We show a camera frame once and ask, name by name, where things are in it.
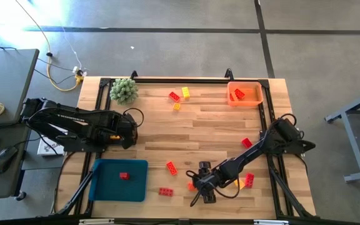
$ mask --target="concrete floor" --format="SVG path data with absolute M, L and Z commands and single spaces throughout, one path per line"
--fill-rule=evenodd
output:
M 252 0 L 21 2 L 42 26 L 62 22 L 86 28 L 258 28 Z M 359 0 L 261 0 L 261 7 L 266 29 L 360 30 Z M 21 31 L 33 25 L 14 1 L 0 5 L 0 45 L 38 48 L 40 58 L 46 59 L 42 34 Z M 46 34 L 54 64 L 77 65 L 64 33 Z M 137 70 L 141 76 L 222 77 L 226 68 L 232 68 L 236 77 L 268 77 L 259 34 L 68 32 L 66 36 L 90 76 L 123 76 Z M 360 181 L 346 184 L 343 179 L 358 172 L 344 126 L 323 121 L 360 95 L 360 36 L 269 34 L 267 40 L 274 75 L 287 81 L 298 127 L 317 145 L 306 156 L 317 214 L 360 222 Z M 41 61 L 36 67 L 46 70 Z M 57 68 L 51 73 L 56 80 L 70 75 Z M 70 79 L 61 86 L 73 84 Z M 34 73 L 28 96 L 75 106 L 79 90 L 60 92 Z M 22 202 L 0 199 L 0 219 L 47 215 L 57 176 L 58 170 L 26 173 L 22 189 L 28 197 Z

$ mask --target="desk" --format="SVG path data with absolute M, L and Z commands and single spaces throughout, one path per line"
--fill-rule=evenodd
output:
M 93 110 L 96 105 L 100 77 L 85 77 L 79 108 Z M 276 117 L 291 112 L 286 82 L 284 79 L 269 79 L 272 103 Z M 181 88 L 187 86 L 188 101 L 181 101 L 178 112 L 173 111 L 173 102 L 168 94 L 174 91 L 182 96 Z M 273 196 L 265 156 L 249 163 L 240 178 L 253 173 L 252 189 L 242 189 L 236 199 L 224 199 L 216 195 L 217 203 L 204 204 L 200 199 L 189 207 L 195 192 L 188 191 L 190 178 L 186 170 L 198 170 L 199 161 L 211 161 L 217 165 L 226 158 L 244 151 L 241 140 L 249 138 L 253 143 L 259 139 L 261 123 L 258 107 L 231 107 L 227 105 L 226 84 L 138 84 L 139 98 L 131 106 L 118 106 L 112 102 L 110 109 L 122 113 L 126 108 L 136 107 L 145 114 L 144 124 L 139 127 L 137 144 L 127 150 L 118 146 L 108 147 L 104 159 L 145 159 L 149 163 L 147 194 L 144 202 L 97 201 L 93 217 L 115 218 L 201 218 L 201 219 L 251 219 L 275 218 Z M 266 115 L 267 104 L 264 104 Z M 140 115 L 130 112 L 140 122 Z M 170 175 L 166 163 L 173 161 L 179 171 Z M 63 169 L 57 196 L 57 208 L 61 209 L 78 188 L 84 162 L 84 153 L 72 156 Z M 311 214 L 315 214 L 311 191 L 304 164 L 293 155 L 284 155 L 289 187 Z M 158 195 L 160 187 L 174 189 L 173 197 Z M 233 195 L 236 186 L 221 190 Z M 279 191 L 282 209 L 284 197 Z M 86 189 L 82 210 L 88 200 Z
M 5 111 L 0 115 L 0 125 L 19 121 L 38 54 L 37 49 L 0 50 L 0 102 L 5 105 Z M 24 124 L 0 129 L 0 151 L 28 140 L 28 134 L 29 129 Z M 24 175 L 21 165 L 25 146 L 18 145 L 19 151 L 9 169 L 0 174 L 0 198 L 19 194 Z

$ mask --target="orange tray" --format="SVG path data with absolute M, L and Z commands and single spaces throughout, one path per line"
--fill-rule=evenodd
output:
M 243 99 L 231 100 L 231 93 L 236 89 L 245 94 Z M 258 82 L 228 82 L 227 103 L 230 106 L 257 106 L 263 102 L 262 86 Z

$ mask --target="yellow cable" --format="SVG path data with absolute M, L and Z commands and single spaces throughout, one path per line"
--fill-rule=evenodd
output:
M 56 89 L 58 89 L 58 90 L 60 90 L 60 91 L 72 91 L 72 90 L 75 89 L 75 88 L 81 83 L 81 81 L 83 81 L 83 79 L 84 79 L 84 77 L 82 77 L 82 76 L 75 75 L 74 78 L 76 79 L 76 84 L 75 84 L 73 87 L 69 88 L 69 89 L 62 89 L 62 88 L 58 87 L 58 86 L 54 83 L 54 81 L 51 79 L 51 75 L 49 74 L 50 68 L 51 68 L 51 57 L 48 56 L 47 76 L 48 76 L 48 78 L 49 78 L 49 82 L 51 82 L 51 84 L 52 84 Z

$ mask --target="yellow lego brick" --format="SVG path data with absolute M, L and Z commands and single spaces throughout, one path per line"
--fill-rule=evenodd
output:
M 174 110 L 179 110 L 180 109 L 180 104 L 179 103 L 174 103 L 173 109 Z
M 234 185 L 238 186 L 237 180 L 234 181 Z M 240 190 L 245 187 L 244 182 L 240 179 Z
M 188 91 L 188 87 L 182 87 L 181 90 L 182 90 L 182 95 L 185 98 L 190 98 L 190 92 Z

